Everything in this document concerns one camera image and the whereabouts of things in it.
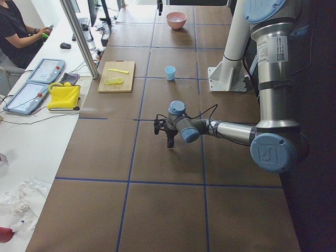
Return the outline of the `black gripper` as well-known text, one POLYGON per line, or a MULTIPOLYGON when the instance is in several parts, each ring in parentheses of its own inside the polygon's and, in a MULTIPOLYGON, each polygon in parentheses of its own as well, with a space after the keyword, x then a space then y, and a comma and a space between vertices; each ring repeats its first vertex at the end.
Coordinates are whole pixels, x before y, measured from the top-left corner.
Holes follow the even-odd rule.
POLYGON ((173 148, 174 137, 178 134, 178 130, 176 130, 175 128, 171 129, 171 125, 169 123, 166 123, 165 132, 167 136, 167 148, 173 148))

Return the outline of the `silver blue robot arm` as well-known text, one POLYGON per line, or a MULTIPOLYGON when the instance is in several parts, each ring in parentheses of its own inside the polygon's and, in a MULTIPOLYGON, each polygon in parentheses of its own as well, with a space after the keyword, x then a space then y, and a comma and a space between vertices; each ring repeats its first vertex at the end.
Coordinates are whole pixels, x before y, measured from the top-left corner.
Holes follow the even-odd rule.
POLYGON ((193 119, 181 101, 173 101, 164 120, 156 120, 154 132, 165 131, 172 148, 179 134, 191 143, 207 134, 249 146, 254 162, 262 169, 282 173, 308 154, 308 142, 292 118, 289 94, 289 41, 308 26, 311 1, 238 1, 222 61, 208 69, 211 91, 245 91, 243 57, 248 40, 257 46, 260 122, 256 126, 193 119))

